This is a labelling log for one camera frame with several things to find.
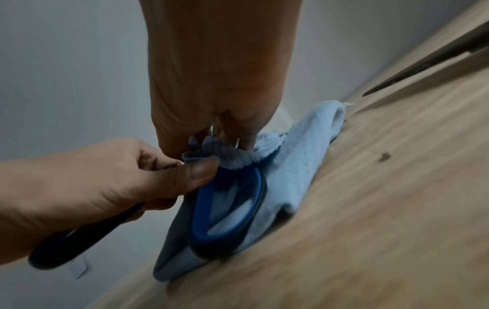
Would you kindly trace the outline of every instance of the blue scissor handle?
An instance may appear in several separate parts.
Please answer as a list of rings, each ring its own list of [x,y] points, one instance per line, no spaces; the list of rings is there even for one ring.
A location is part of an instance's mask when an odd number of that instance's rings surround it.
[[[266,194],[266,180],[255,166],[237,171],[243,177],[252,177],[256,184],[256,195],[248,213],[230,230],[218,235],[209,235],[210,214],[216,181],[219,179],[219,171],[216,178],[209,184],[201,187],[197,196],[192,223],[189,227],[188,238],[192,251],[206,260],[223,258],[231,255],[243,242],[248,229],[255,217],[257,210]]]
[[[142,206],[143,203],[138,203],[128,210],[100,222],[87,224],[74,231],[51,234],[31,252],[29,264],[34,268],[45,270],[68,263],[128,220]]]

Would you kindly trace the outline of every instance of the black handle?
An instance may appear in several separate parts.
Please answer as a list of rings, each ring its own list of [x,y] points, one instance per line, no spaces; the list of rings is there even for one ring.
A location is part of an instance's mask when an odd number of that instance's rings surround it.
[[[29,264],[37,269],[53,269],[73,260],[128,220],[143,206],[138,203],[128,210],[100,222],[87,224],[74,231],[51,234],[29,255]]]

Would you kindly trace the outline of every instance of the wooden table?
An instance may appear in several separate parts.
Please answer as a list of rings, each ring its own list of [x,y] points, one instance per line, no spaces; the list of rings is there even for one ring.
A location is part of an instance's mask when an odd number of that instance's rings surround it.
[[[347,100],[285,226],[168,286],[151,261],[93,308],[489,308],[489,51],[360,97],[487,20],[481,1]]]

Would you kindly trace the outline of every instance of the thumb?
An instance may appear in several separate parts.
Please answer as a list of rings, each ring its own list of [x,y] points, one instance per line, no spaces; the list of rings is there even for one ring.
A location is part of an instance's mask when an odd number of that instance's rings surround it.
[[[213,156],[166,170],[141,171],[137,197],[140,201],[150,201],[190,193],[214,179],[219,163],[219,158]]]

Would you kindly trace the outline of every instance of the fingernail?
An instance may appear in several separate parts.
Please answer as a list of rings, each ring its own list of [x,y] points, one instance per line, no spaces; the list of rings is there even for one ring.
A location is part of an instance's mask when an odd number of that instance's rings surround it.
[[[201,179],[214,173],[219,166],[220,160],[218,157],[212,156],[206,159],[192,163],[191,175],[193,179]]]

